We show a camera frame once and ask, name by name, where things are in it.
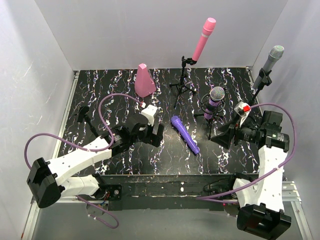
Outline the purple plastic microphone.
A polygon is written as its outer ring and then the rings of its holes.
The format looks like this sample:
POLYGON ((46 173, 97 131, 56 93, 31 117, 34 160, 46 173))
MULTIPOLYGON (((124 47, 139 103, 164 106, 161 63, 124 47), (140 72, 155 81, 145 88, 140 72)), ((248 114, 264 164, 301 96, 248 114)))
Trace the purple plastic microphone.
POLYGON ((199 154, 199 152, 200 152, 199 147, 197 146, 195 141, 192 139, 191 135, 188 133, 188 131, 187 131, 186 127, 184 126, 184 124, 182 123, 181 119, 178 116, 174 115, 171 118, 171 123, 177 129, 177 131, 180 133, 180 135, 182 136, 182 138, 184 139, 184 141, 186 142, 188 147, 191 149, 191 151, 195 155, 199 154))

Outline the purple glitter microphone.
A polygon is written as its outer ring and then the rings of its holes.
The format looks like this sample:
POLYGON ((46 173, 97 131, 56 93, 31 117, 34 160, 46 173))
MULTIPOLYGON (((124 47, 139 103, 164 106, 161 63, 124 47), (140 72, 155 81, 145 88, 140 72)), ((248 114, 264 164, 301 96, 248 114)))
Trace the purple glitter microphone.
POLYGON ((204 107, 204 118, 206 120, 213 119, 214 113, 218 112, 218 107, 223 103, 225 98, 225 90, 216 86, 213 87, 209 93, 202 97, 204 107))

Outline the black round-base mic stand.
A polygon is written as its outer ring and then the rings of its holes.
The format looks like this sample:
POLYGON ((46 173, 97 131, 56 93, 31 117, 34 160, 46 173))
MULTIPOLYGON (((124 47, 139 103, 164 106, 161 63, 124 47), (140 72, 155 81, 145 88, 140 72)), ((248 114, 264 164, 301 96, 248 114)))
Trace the black round-base mic stand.
MULTIPOLYGON (((262 81, 260 82, 260 84, 258 85, 258 88, 256 89, 255 94, 253 95, 253 97, 248 101, 247 104, 250 105, 250 107, 252 108, 253 103, 255 102, 259 92, 265 87, 265 86, 269 86, 272 83, 271 78, 269 77, 269 75, 271 74, 272 70, 269 73, 265 73, 263 71, 263 69, 261 68, 259 73, 262 74, 262 81)), ((239 120, 239 117, 237 116, 236 112, 235 112, 235 117, 234 120, 239 120)))

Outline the black clip mic stand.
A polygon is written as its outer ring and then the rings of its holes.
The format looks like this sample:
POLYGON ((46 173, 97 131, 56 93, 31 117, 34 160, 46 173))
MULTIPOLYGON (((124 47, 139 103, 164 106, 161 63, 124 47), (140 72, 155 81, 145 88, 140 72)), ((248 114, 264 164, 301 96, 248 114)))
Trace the black clip mic stand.
POLYGON ((99 134, 96 128, 92 125, 91 118, 88 116, 88 112, 89 112, 88 106, 81 106, 77 113, 77 122, 82 123, 83 121, 85 121, 88 124, 91 133, 97 138, 99 137, 99 134))

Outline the black folding tripod stand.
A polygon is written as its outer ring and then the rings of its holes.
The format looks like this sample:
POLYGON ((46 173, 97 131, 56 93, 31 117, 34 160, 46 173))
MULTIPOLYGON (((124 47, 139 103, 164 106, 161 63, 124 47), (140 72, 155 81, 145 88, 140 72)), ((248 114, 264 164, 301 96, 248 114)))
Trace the black folding tripod stand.
POLYGON ((196 94, 197 90, 196 89, 191 89, 190 87, 188 87, 185 83, 185 80, 187 78, 187 75, 185 73, 185 68, 186 65, 195 65, 197 62, 195 60, 193 60, 192 58, 185 58, 184 56, 181 57, 181 75, 179 78, 179 82, 178 83, 170 83, 169 87, 170 89, 172 87, 176 87, 177 89, 177 95, 176 95, 176 99, 175 99, 175 103, 173 105, 173 108, 175 109, 178 103, 178 99, 179 97, 186 92, 191 92, 193 95, 196 94))

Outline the silver microphone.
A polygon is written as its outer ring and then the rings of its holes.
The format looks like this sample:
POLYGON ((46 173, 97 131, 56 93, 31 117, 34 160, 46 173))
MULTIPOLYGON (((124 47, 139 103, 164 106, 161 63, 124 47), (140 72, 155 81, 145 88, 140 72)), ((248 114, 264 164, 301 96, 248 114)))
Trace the silver microphone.
MULTIPOLYGON (((281 45, 275 45, 268 53, 268 57, 266 62, 264 63, 262 69, 263 71, 268 74, 275 63, 283 56, 285 48, 281 45)), ((255 90, 258 89, 259 84, 261 83, 263 75, 259 72, 255 82, 253 84, 253 88, 255 90)))

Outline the pink microphone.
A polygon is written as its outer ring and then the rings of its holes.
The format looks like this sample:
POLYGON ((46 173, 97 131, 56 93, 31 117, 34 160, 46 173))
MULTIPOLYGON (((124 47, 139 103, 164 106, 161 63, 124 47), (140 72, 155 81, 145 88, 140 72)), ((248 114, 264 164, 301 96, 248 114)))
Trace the pink microphone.
POLYGON ((216 20, 213 17, 207 18, 207 20, 205 21, 205 23, 202 27, 201 36, 200 36, 199 41, 196 45, 195 51, 191 57, 191 59, 194 62, 197 62, 199 60, 200 55, 201 55, 201 53, 202 53, 202 51, 208 41, 208 38, 210 37, 210 35, 214 31, 215 26, 216 26, 216 20))

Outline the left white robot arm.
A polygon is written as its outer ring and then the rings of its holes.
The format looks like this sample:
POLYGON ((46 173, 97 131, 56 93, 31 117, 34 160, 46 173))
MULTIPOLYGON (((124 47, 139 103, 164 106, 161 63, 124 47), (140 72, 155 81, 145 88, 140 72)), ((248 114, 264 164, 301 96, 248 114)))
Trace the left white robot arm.
POLYGON ((121 194, 115 194, 115 191, 122 191, 120 184, 107 183, 97 173, 87 176, 75 174, 128 151, 135 143, 159 147, 164 136, 164 125, 158 125, 157 133, 153 130, 153 125, 141 116, 125 125, 115 126, 111 132, 97 134, 94 141, 64 156, 50 160, 38 158, 30 167, 26 180, 37 206, 47 208, 61 198, 78 195, 96 200, 120 200, 121 194))

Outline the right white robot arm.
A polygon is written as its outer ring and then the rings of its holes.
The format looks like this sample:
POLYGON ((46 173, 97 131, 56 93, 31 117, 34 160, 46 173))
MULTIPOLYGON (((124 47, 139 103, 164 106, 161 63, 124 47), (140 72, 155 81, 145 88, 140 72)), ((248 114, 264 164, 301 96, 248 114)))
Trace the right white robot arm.
POLYGON ((239 189, 237 228, 266 240, 275 240, 291 226, 292 218, 285 214, 282 199, 283 167, 290 138, 282 132, 283 115, 265 110, 259 128, 249 128, 242 121, 229 123, 227 130, 211 138, 211 141, 229 149, 231 142, 246 141, 258 145, 259 176, 253 181, 239 174, 231 181, 233 189, 239 189))

